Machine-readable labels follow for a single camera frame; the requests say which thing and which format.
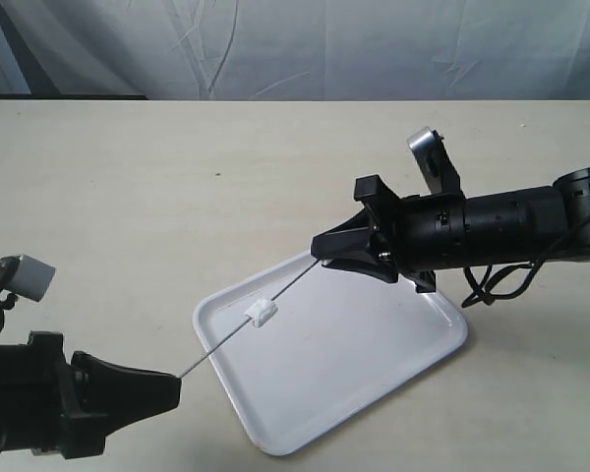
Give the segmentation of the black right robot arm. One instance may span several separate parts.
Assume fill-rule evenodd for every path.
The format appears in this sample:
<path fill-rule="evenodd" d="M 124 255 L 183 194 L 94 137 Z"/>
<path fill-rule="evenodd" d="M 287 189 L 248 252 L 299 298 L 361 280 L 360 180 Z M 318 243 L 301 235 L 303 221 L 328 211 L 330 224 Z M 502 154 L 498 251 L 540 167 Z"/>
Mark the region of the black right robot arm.
<path fill-rule="evenodd" d="M 545 261 L 590 261 L 590 167 L 550 186 L 467 198 L 450 164 L 422 169 L 427 196 L 400 198 L 379 175 L 361 177 L 363 208 L 315 236 L 326 267 L 386 283 L 404 277 L 419 293 L 436 289 L 438 270 Z"/>

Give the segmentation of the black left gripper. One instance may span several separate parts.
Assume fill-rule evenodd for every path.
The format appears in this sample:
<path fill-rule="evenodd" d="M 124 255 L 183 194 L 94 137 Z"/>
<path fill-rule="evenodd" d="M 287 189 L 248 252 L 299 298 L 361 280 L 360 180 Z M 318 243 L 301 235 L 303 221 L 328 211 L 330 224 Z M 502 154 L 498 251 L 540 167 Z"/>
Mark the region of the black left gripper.
<path fill-rule="evenodd" d="M 9 407 L 9 449 L 91 457 L 104 452 L 104 433 L 178 407 L 180 379 L 168 373 L 116 365 L 76 351 L 71 366 L 84 375 L 79 400 L 64 337 L 33 331 L 18 347 L 15 400 Z"/>

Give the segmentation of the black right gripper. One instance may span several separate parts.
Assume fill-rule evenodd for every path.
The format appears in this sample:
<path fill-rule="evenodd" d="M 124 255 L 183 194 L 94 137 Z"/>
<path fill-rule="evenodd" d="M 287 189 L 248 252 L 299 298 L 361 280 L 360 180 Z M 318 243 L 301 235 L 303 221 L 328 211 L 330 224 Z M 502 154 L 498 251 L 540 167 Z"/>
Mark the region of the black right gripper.
<path fill-rule="evenodd" d="M 435 272 L 451 266 L 463 240 L 463 192 L 400 198 L 370 175 L 356 180 L 354 200 L 364 209 L 314 236 L 310 254 L 327 269 L 388 284 L 404 277 L 418 293 L 435 291 Z"/>

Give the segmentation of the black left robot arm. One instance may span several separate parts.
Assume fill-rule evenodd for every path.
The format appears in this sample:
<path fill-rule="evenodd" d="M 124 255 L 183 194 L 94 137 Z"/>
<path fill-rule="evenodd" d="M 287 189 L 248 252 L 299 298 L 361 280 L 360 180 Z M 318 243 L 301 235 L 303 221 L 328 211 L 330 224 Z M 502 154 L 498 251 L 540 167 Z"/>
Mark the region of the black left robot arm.
<path fill-rule="evenodd" d="M 0 330 L 15 302 L 0 299 Z M 177 408 L 181 386 L 172 374 L 84 351 L 67 358 L 63 334 L 33 331 L 25 343 L 0 344 L 0 454 L 101 455 L 113 433 Z"/>

